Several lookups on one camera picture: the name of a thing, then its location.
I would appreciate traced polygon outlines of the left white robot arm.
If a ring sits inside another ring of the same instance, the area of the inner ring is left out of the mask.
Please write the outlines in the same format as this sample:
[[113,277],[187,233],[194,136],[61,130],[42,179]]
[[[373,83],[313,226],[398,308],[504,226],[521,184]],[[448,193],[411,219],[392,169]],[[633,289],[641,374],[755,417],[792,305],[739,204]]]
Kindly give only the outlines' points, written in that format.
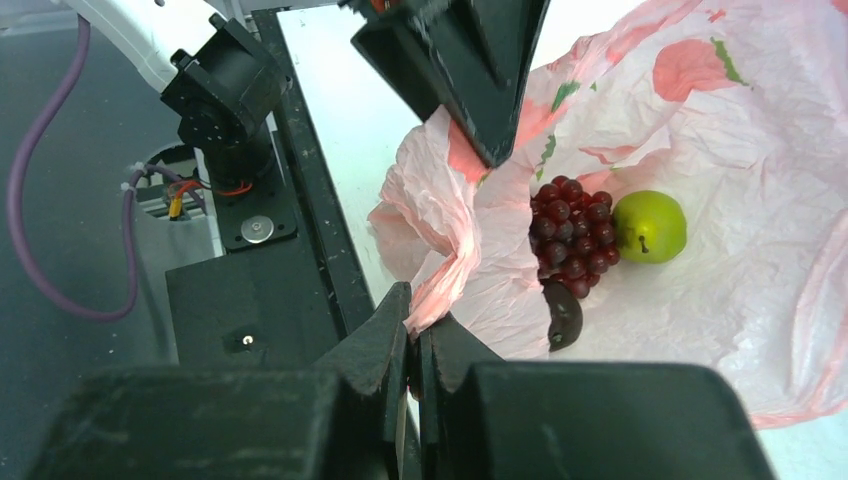
[[[180,116],[181,140],[216,153],[216,178],[246,181],[246,160],[287,85],[282,67],[235,19],[205,1],[74,1],[72,10],[133,64]],[[475,183],[517,142],[545,1],[350,1],[352,45],[421,119],[441,111],[466,144]]]

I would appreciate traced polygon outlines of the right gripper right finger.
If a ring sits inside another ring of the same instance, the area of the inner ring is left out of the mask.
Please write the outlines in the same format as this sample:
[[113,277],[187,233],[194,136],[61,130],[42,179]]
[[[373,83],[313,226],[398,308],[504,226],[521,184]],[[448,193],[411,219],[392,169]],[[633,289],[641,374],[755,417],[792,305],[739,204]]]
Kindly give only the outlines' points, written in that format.
[[507,361],[455,319],[418,340],[428,479],[770,479],[734,390],[669,363]]

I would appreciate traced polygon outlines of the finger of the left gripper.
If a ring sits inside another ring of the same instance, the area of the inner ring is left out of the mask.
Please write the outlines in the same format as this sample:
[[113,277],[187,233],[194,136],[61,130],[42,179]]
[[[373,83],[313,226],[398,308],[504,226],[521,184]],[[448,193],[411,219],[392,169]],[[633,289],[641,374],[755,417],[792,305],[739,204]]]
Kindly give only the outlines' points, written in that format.
[[420,120],[445,108],[489,168],[512,154],[548,0],[352,1],[351,43]]

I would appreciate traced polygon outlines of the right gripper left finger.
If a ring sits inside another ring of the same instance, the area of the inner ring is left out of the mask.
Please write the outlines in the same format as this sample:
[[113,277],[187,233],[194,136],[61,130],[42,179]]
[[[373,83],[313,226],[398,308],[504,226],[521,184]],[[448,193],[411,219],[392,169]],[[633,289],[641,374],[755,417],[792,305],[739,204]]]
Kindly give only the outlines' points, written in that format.
[[411,423],[394,284],[312,365],[113,370],[54,420],[31,479],[399,479]]

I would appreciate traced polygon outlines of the pink plastic bag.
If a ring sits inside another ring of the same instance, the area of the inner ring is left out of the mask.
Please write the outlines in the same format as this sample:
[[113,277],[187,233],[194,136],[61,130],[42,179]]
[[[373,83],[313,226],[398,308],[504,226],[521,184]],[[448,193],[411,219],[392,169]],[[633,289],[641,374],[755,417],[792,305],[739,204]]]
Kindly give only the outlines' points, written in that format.
[[847,5],[645,2],[530,74],[503,166],[414,128],[369,222],[414,334],[547,357],[544,253],[587,274],[566,359],[714,368],[760,428],[840,411]]

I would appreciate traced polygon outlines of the dark brown fake fruit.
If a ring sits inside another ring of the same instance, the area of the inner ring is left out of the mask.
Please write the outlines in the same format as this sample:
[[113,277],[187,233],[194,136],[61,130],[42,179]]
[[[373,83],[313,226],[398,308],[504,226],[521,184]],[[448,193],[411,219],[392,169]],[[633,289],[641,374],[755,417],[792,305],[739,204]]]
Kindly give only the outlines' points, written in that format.
[[543,295],[550,313],[549,351],[556,352],[574,344],[583,327],[583,312],[571,291],[558,282],[546,282]]

